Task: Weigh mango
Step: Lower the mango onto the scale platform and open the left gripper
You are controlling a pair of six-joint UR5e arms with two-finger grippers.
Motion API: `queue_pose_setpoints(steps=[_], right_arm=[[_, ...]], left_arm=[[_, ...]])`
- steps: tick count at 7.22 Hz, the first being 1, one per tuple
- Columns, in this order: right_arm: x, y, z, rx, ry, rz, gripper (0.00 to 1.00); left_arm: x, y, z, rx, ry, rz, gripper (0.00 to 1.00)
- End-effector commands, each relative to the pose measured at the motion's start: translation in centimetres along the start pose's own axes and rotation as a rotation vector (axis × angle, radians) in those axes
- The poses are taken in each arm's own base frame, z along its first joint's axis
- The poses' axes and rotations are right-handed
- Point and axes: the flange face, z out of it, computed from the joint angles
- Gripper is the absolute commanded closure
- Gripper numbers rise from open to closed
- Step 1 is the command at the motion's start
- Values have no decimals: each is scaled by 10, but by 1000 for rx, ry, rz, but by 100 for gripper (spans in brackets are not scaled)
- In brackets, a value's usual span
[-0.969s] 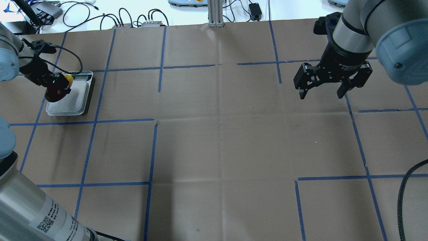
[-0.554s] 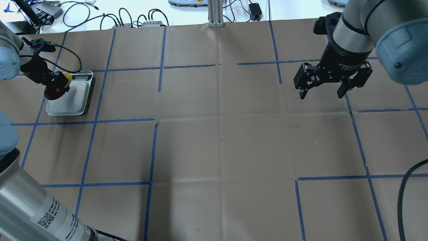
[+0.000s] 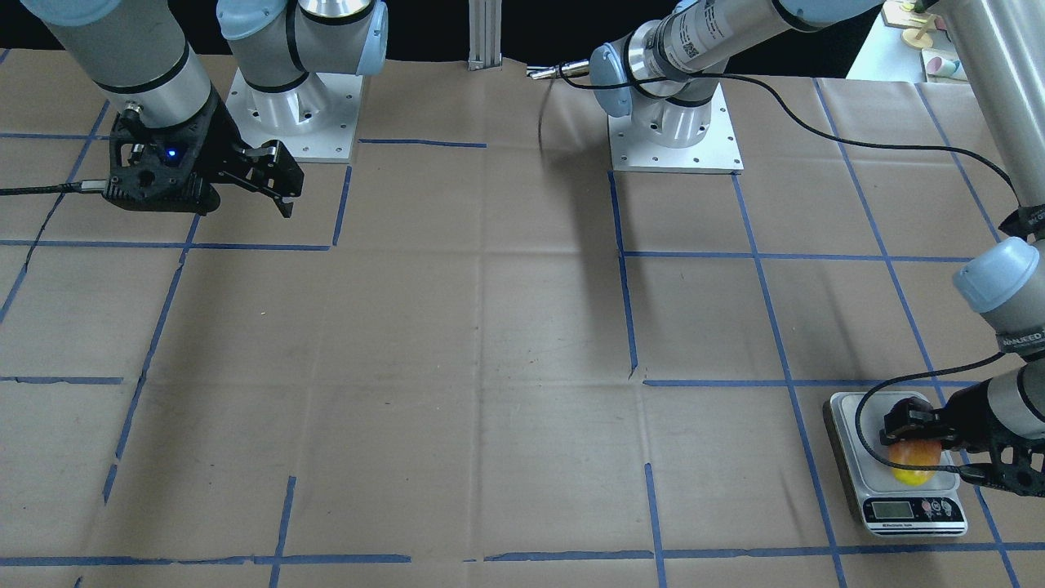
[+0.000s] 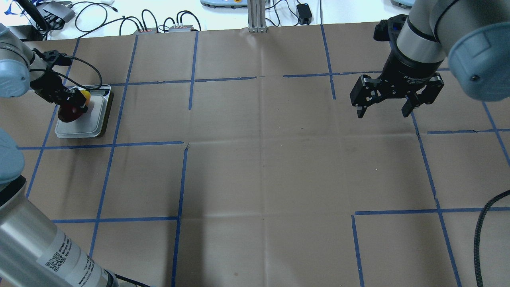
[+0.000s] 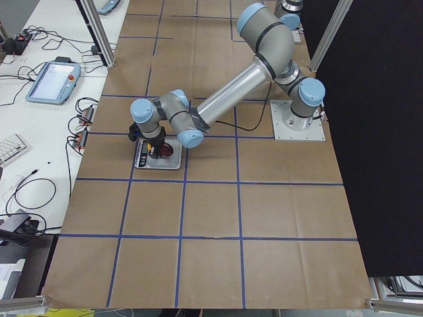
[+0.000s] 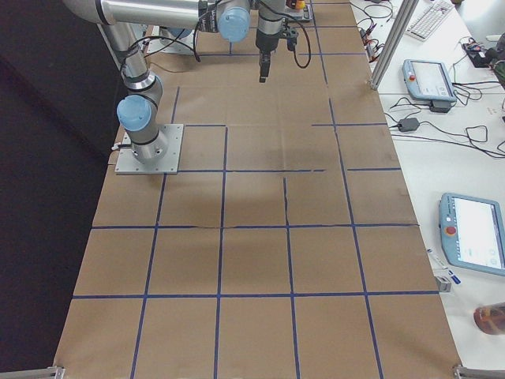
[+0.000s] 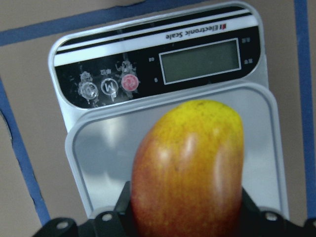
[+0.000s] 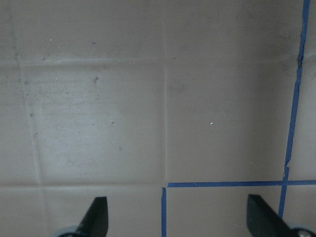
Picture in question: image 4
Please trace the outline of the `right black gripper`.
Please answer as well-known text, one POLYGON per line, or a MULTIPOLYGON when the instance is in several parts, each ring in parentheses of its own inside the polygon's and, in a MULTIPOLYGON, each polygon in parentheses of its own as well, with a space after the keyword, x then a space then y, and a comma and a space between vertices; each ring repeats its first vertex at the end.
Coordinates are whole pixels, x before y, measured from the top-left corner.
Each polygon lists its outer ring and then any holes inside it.
POLYGON ((369 106, 386 99, 406 98, 401 109, 405 118, 415 108, 431 105, 445 85, 437 72, 440 64, 421 63, 392 51, 377 79, 360 75, 350 92, 351 105, 357 109, 357 117, 363 118, 369 106))

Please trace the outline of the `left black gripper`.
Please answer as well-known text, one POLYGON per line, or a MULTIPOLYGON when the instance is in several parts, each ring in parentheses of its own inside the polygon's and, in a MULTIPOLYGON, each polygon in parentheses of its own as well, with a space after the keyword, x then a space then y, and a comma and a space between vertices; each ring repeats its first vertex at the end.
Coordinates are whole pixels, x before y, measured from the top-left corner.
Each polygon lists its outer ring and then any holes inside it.
POLYGON ((70 90, 63 85, 62 78, 52 71, 44 71, 41 76, 31 80, 30 87, 49 103, 60 105, 69 103, 71 111, 87 111, 89 91, 70 90))

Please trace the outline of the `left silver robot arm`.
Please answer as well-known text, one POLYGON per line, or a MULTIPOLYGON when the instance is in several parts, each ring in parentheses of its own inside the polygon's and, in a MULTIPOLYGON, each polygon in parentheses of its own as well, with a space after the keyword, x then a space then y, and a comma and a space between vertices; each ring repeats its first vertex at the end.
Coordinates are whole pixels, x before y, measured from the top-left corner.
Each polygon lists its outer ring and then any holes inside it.
MULTIPOLYGON (((69 67, 74 58, 56 50, 29 48, 1 25, 1 97, 23 96, 29 89, 59 107, 58 118, 73 122, 98 113, 107 118, 108 98, 95 86, 69 89, 53 67, 69 67)), ((1 278, 17 287, 118 287, 115 274, 101 267, 25 195, 24 155, 1 131, 1 278)))

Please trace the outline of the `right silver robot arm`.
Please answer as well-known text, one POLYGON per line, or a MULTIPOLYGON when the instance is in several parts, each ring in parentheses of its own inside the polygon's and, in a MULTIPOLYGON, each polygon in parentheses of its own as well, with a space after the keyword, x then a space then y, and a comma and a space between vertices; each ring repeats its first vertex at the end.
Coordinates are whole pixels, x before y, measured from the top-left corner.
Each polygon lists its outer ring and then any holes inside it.
POLYGON ((358 118, 388 99, 406 100, 404 117, 434 103, 444 87, 438 69, 445 60, 470 98, 508 98, 509 13, 508 0, 416 0, 408 15, 381 20, 373 39, 388 42, 390 54, 379 77, 359 76, 350 92, 358 118))

